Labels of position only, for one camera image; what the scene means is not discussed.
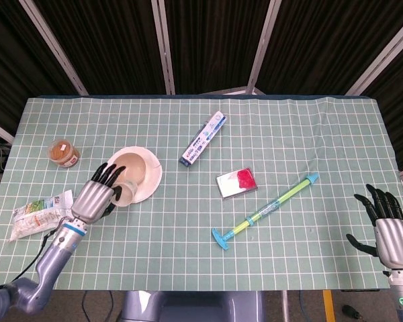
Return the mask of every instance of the green grid tablecloth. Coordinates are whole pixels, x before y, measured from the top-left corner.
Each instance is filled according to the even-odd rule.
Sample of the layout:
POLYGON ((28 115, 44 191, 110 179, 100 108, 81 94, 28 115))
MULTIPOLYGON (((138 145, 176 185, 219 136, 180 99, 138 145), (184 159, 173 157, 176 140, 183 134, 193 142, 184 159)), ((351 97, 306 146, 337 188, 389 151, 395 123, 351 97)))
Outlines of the green grid tablecloth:
MULTIPOLYGON (((59 289, 279 290, 387 287, 377 258, 346 240, 374 244, 354 193, 364 184, 403 205, 394 151, 376 102, 322 98, 29 99, 0 185, 0 284, 36 255, 42 234, 8 242, 14 208, 71 189, 77 196, 95 169, 126 146, 154 152, 163 166, 158 190, 88 228, 60 275, 59 289), (227 122, 199 160, 178 164, 192 136, 215 111, 227 122), (46 157, 55 138, 73 141, 70 169, 46 157), (222 200, 217 175, 251 167, 257 192, 222 200), (303 190, 223 251, 225 232, 267 201, 318 171, 303 190)), ((26 273, 36 279, 34 269, 26 273)))

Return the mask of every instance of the gray floor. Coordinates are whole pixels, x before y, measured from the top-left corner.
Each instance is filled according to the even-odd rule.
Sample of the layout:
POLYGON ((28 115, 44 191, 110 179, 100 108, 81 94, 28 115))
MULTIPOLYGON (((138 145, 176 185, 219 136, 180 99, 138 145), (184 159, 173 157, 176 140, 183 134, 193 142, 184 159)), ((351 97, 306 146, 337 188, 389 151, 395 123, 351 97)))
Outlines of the gray floor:
MULTIPOLYGON (((82 311, 83 291, 56 290, 52 293, 46 308, 35 316, 24 315, 11 309, 3 322, 29 322, 29 321, 86 321, 82 311)), ((114 310, 110 321, 115 321, 120 313, 124 292, 114 291, 114 310)), ((289 310, 291 321, 305 321, 300 308, 299 292, 290 291, 289 310)), ((325 321, 322 291, 304 291, 304 306, 312 322, 325 321)), ((341 308, 344 304, 355 307, 367 322, 396 322, 398 321, 393 303, 386 291, 380 292, 333 292, 334 311, 336 321, 355 321, 344 317, 341 308)), ((111 307, 111 299, 107 291, 90 291, 87 293, 85 307, 92 322, 105 321, 111 307)), ((283 321, 280 292, 265 293, 266 321, 283 321)))

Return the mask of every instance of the brown jar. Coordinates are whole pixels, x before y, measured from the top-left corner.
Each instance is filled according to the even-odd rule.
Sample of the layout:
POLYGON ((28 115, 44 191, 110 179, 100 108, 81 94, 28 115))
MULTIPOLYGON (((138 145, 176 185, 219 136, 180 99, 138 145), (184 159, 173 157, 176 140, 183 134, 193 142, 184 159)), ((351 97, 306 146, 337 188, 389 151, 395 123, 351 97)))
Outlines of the brown jar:
POLYGON ((48 147, 49 159, 61 168, 74 166, 79 156, 79 151, 64 139, 55 140, 48 147))

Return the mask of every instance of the white saucer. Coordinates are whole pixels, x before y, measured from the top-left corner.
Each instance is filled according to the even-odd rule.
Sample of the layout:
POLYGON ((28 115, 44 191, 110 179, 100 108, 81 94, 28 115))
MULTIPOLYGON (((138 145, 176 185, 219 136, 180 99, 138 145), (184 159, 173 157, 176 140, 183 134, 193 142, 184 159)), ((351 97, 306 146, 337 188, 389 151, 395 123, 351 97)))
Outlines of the white saucer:
POLYGON ((156 191, 160 185, 163 168, 155 154, 140 146, 130 146, 129 148, 119 150, 107 161, 107 164, 110 166, 117 158, 126 153, 138 154, 146 163, 145 179, 138 184, 137 192, 132 201, 132 203, 139 203, 149 198, 156 191))

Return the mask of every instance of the robot finger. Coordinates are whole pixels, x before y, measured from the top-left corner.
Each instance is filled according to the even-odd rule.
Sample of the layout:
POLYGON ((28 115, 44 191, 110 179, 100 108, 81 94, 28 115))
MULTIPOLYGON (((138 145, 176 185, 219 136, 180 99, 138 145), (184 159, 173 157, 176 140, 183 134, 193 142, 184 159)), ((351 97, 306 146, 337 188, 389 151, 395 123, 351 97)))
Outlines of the robot finger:
POLYGON ((107 162, 105 162, 101 166, 99 166, 99 168, 95 171, 93 177, 91 178, 91 181, 98 182, 100 179, 101 173, 103 172, 103 170, 105 170, 106 166, 107 166, 107 162))
POLYGON ((376 247, 364 245, 364 244, 360 243, 350 233, 347 233, 347 239, 349 240, 351 245, 354 246, 355 248, 357 248, 358 250, 361 250, 362 252, 365 252, 366 254, 372 255, 373 257, 377 257, 376 247))
POLYGON ((371 193, 371 197, 373 198, 373 202, 375 204, 375 210, 377 213, 377 216, 379 218, 387 218, 387 215, 385 213, 384 207, 382 206, 381 199, 379 198, 379 194, 376 191, 376 188, 374 186, 371 186, 370 184, 365 185, 367 187, 367 190, 371 193))
POLYGON ((114 205, 113 203, 111 203, 109 206, 107 206, 107 208, 105 209, 105 212, 103 213, 103 215, 101 215, 101 218, 110 215, 110 213, 111 213, 114 209, 115 209, 115 205, 114 205))
POLYGON ((116 179, 119 177, 122 171, 126 169, 125 166, 121 166, 115 170, 115 172, 110 176, 110 178, 106 181, 105 186, 109 188, 115 183, 116 179))
POLYGON ((105 184, 106 181, 108 180, 110 174, 112 173, 112 171, 114 171, 115 168, 116 168, 116 164, 112 164, 109 168, 107 168, 105 170, 105 172, 101 175, 98 182, 101 184, 105 184))
POLYGON ((385 196, 385 192, 380 189, 376 189, 377 194, 379 195, 379 199, 381 201, 382 208, 384 209, 385 215, 387 218, 394 218, 394 214, 392 212, 392 208, 390 207, 390 203, 387 200, 387 196, 385 196))
POLYGON ((397 198, 393 196, 391 193, 385 193, 385 196, 387 197, 388 203, 392 208, 393 218, 403 220, 402 208, 400 207, 397 198))
POLYGON ((122 193, 122 187, 116 186, 114 187, 114 194, 112 196, 116 195, 115 200, 118 201, 121 198, 121 193, 122 193))
POLYGON ((377 215, 376 215, 376 211, 375 208, 373 207, 373 204, 370 202, 369 199, 367 199, 364 196, 361 195, 354 195, 354 197, 358 200, 361 201, 365 207, 365 210, 367 211, 367 214, 369 215, 371 224, 373 226, 376 226, 376 219, 377 219, 377 215))

